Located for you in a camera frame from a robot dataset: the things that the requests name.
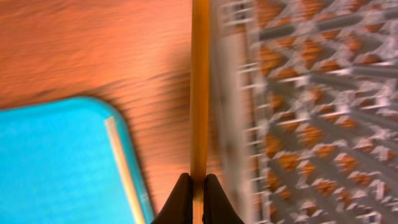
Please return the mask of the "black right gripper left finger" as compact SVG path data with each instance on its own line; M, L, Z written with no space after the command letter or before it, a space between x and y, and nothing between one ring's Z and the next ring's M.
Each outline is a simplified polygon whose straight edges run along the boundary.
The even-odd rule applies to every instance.
M152 224L192 224L193 183L188 173L182 173L166 203Z

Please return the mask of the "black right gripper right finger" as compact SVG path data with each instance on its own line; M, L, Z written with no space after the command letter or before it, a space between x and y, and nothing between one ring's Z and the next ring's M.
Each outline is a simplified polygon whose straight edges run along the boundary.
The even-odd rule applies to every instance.
M214 174L208 174L205 178L203 223L244 224Z

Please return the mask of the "wooden chopstick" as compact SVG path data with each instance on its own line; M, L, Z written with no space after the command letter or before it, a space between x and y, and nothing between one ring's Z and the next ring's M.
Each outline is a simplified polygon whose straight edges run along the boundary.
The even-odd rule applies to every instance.
M130 210L132 212L134 222L137 224L145 224L144 214L137 197L136 188L134 186L131 172L124 155L123 144L116 126L116 122L113 116L105 120L105 126L108 136L111 141L111 147L114 154L115 161L117 163L119 175L123 183L124 191L129 202Z
M204 179L208 152L210 2L192 1L192 69L190 75L190 176L193 179L193 224L203 223Z

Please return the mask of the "grey dishwasher rack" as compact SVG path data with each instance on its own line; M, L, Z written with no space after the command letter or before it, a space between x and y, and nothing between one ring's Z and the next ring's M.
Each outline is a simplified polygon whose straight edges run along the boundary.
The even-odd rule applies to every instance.
M245 223L397 222L397 1L212 1L226 191Z

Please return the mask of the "teal plastic tray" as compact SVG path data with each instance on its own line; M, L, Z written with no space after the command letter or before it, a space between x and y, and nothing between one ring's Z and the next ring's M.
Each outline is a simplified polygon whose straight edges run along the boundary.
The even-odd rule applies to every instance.
M126 121L92 97L1 111L1 222L135 223L105 126L111 116L144 219L152 222Z

